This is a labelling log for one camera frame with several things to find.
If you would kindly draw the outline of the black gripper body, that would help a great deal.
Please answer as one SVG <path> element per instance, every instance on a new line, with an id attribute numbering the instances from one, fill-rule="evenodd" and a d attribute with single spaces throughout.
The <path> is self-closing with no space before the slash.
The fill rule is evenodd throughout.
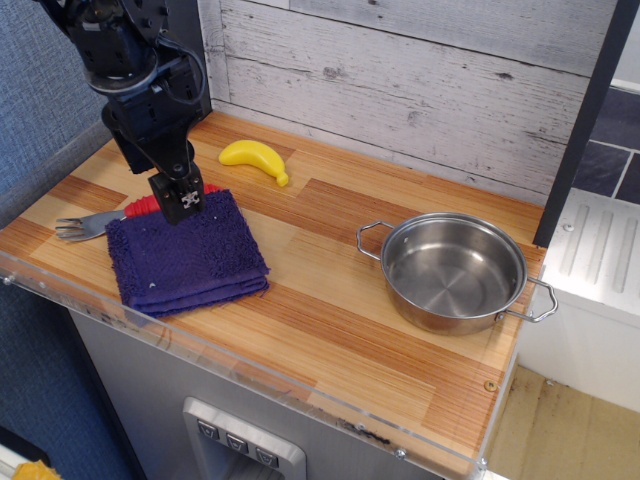
<path id="1" fill-rule="evenodd" d="M 188 133 L 203 118 L 200 71 L 187 56 L 164 63 L 145 89 L 111 97 L 103 120 L 135 173 L 157 169 L 173 181 L 193 174 Z"/>

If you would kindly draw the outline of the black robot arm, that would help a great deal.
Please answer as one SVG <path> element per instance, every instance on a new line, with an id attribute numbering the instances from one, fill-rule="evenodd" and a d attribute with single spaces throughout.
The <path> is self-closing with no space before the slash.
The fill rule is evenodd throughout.
<path id="1" fill-rule="evenodd" d="M 89 87 L 107 100 L 102 121 L 135 174 L 150 169 L 153 195 L 176 225 L 205 207 L 190 130 L 203 119 L 206 72 L 168 30 L 164 1 L 44 1 L 74 44 Z"/>

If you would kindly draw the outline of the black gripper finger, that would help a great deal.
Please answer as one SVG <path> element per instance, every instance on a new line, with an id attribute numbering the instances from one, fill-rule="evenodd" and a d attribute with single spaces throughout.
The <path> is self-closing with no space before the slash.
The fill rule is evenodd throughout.
<path id="1" fill-rule="evenodd" d="M 191 167 L 190 172 L 176 182 L 176 194 L 181 215 L 193 215 L 205 208 L 204 182 L 198 167 Z"/>
<path id="2" fill-rule="evenodd" d="M 163 173 L 152 175 L 148 182 L 165 219 L 171 225 L 177 225 L 183 221 L 185 209 L 177 189 L 177 183 Z"/>

